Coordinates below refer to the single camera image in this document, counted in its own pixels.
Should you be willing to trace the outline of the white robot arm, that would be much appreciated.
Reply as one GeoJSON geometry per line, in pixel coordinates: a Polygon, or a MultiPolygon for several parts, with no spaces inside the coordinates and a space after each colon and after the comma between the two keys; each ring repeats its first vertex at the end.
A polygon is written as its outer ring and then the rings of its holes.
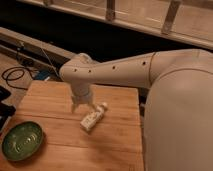
{"type": "Polygon", "coordinates": [[[213,53],[151,52],[95,63],[80,53],[62,65],[73,105],[94,104],[90,86],[149,90],[144,116],[146,171],[213,171],[213,53]]]}

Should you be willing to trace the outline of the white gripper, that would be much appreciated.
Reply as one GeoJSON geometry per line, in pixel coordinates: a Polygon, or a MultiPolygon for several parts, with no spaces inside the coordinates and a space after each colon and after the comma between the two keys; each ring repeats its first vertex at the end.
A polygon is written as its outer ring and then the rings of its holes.
{"type": "Polygon", "coordinates": [[[88,104],[90,112],[95,111],[93,104],[93,93],[90,88],[77,88],[72,90],[72,101],[74,104],[71,105],[71,113],[75,113],[76,105],[88,104]]]}

